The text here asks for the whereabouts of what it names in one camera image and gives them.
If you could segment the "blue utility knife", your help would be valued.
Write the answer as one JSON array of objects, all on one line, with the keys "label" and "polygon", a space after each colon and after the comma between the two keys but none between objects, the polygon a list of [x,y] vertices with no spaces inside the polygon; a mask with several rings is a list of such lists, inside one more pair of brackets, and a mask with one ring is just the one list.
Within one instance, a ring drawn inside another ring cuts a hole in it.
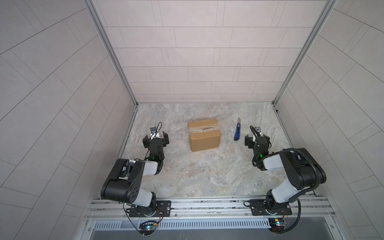
[{"label": "blue utility knife", "polygon": [[236,131],[235,131],[235,135],[234,135],[234,140],[238,141],[240,139],[240,135],[241,135],[241,119],[238,118],[238,122],[236,125]]}]

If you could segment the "brown taped cardboard box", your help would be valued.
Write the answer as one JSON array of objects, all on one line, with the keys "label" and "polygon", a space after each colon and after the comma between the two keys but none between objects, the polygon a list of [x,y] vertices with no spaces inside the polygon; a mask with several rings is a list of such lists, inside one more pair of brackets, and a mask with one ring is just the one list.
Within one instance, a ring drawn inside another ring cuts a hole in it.
[{"label": "brown taped cardboard box", "polygon": [[188,129],[192,152],[219,147],[222,134],[217,119],[189,122]]}]

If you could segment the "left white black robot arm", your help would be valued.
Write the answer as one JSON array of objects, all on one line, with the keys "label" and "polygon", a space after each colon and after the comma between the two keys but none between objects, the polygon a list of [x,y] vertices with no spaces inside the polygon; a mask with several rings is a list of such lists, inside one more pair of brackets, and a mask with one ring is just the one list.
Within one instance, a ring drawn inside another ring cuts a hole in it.
[{"label": "left white black robot arm", "polygon": [[163,132],[151,137],[145,136],[143,144],[149,150],[144,160],[117,159],[101,189],[103,200],[115,201],[132,206],[134,216],[140,214],[151,217],[157,212],[157,198],[153,192],[141,188],[144,176],[154,176],[164,165],[164,147],[169,144],[169,136]]}]

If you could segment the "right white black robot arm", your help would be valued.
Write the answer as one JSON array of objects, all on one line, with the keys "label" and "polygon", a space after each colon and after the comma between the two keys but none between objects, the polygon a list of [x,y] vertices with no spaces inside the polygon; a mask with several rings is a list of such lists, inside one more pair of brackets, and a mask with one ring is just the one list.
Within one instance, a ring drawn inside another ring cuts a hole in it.
[{"label": "right white black robot arm", "polygon": [[283,169],[287,178],[277,187],[269,190],[262,203],[270,215],[283,213],[288,203],[299,196],[315,190],[327,180],[325,171],[305,148],[288,148],[269,153],[270,138],[245,136],[245,146],[253,150],[252,164],[261,171]]}]

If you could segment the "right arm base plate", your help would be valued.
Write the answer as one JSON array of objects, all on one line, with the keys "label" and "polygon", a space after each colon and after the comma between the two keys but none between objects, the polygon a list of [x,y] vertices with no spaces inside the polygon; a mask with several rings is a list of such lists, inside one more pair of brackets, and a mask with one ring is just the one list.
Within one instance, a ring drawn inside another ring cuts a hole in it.
[{"label": "right arm base plate", "polygon": [[249,200],[244,205],[251,209],[253,216],[282,216],[292,215],[289,203],[276,203],[267,200]]}]

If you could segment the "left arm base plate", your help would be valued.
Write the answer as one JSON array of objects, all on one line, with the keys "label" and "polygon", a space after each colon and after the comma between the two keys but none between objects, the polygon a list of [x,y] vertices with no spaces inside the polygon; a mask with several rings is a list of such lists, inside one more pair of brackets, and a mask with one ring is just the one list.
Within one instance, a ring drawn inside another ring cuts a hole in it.
[{"label": "left arm base plate", "polygon": [[129,217],[140,218],[159,218],[169,217],[171,211],[171,201],[156,201],[156,204],[151,203],[149,207],[133,205],[128,209]]}]

